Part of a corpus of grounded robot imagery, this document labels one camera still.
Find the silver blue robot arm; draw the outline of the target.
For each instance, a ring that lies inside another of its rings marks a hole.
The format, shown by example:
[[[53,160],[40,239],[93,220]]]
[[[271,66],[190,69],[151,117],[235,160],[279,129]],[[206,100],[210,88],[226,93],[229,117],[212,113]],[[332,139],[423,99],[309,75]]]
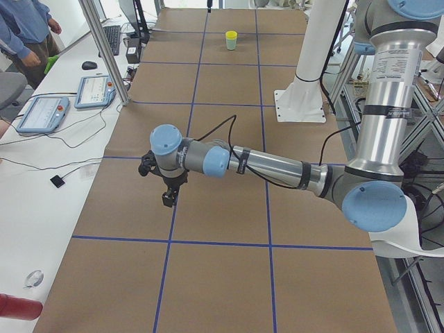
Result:
[[[367,232],[383,232],[407,214],[399,156],[411,115],[414,83],[425,47],[436,39],[442,1],[359,1],[355,51],[373,55],[355,156],[343,167],[233,146],[230,141],[183,137],[171,124],[155,128],[139,173],[161,177],[163,203],[175,205],[190,171],[220,178],[252,173],[279,187],[308,190],[334,203]]]

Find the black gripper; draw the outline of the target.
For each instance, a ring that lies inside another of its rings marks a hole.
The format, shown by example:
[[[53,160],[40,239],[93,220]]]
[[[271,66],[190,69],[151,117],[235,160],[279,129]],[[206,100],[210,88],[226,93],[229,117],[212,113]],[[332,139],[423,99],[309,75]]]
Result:
[[[168,187],[162,194],[162,203],[166,207],[176,206],[178,189],[187,182],[188,171],[185,169],[164,170],[160,169],[160,175]]]

